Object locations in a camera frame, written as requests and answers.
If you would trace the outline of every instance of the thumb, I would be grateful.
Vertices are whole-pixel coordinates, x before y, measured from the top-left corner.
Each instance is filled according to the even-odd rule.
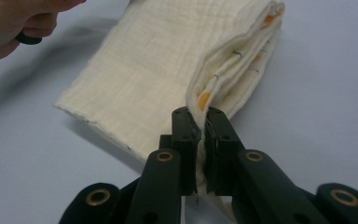
[[[31,15],[40,13],[57,13],[85,3],[86,0],[25,0],[27,11]]]

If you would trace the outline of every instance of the cloth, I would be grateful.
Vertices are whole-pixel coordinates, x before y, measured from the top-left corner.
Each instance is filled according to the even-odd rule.
[[[262,77],[284,5],[271,0],[135,0],[56,106],[145,161],[186,105],[231,118]],[[197,179],[204,149],[198,151]]]

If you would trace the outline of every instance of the human hand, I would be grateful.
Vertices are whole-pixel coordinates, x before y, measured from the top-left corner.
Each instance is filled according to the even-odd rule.
[[[16,35],[30,37],[51,35],[59,12],[66,11],[86,0],[0,0],[0,59],[20,44]]]

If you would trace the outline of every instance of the white table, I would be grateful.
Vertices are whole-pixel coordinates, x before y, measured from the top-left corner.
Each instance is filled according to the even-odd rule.
[[[58,223],[86,186],[122,188],[143,165],[53,107],[128,1],[99,0],[59,17],[55,33],[0,61],[0,224]],[[247,148],[267,152],[295,184],[358,189],[358,1],[287,0],[265,76],[232,119]],[[225,223],[209,204],[187,223]]]

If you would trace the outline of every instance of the black ring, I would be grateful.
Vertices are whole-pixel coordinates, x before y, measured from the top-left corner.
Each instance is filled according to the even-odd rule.
[[[42,42],[42,38],[30,37],[30,36],[23,34],[22,32],[16,36],[16,40],[19,41],[20,43],[26,44],[26,45],[36,45],[36,44],[39,44],[40,42]]]

